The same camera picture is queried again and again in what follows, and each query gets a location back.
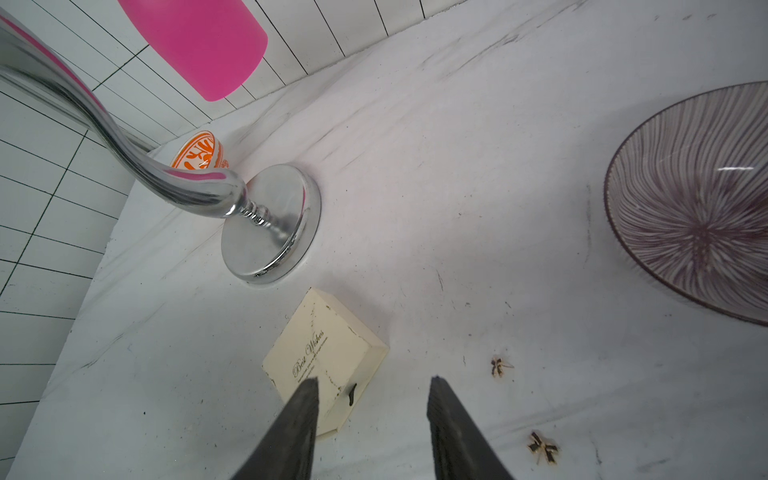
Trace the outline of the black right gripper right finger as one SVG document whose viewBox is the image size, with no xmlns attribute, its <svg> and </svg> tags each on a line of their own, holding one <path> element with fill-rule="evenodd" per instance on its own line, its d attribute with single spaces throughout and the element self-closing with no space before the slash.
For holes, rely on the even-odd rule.
<svg viewBox="0 0 768 480">
<path fill-rule="evenodd" d="M 449 383 L 439 376 L 430 382 L 427 418 L 437 479 L 514 479 Z"/>
</svg>

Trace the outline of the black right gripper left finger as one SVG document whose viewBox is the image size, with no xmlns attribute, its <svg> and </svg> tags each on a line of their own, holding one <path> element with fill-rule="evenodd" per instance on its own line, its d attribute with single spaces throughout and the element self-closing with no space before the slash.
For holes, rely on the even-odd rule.
<svg viewBox="0 0 768 480">
<path fill-rule="evenodd" d="M 233 479 L 310 479 L 319 412 L 317 378 L 302 381 Z"/>
</svg>

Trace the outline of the bow earring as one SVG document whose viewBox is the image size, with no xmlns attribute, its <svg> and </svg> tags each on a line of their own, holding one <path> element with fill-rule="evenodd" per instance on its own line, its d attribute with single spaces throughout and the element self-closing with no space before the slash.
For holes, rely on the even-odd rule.
<svg viewBox="0 0 768 480">
<path fill-rule="evenodd" d="M 527 444 L 528 450 L 536 456 L 536 463 L 539 464 L 542 458 L 550 465 L 557 464 L 557 456 L 560 453 L 559 446 L 550 439 L 543 436 L 538 431 L 532 431 L 529 435 Z"/>
<path fill-rule="evenodd" d="M 494 378 L 503 378 L 506 371 L 510 369 L 514 369 L 514 366 L 502 357 L 494 356 L 491 359 L 491 375 Z"/>
</svg>

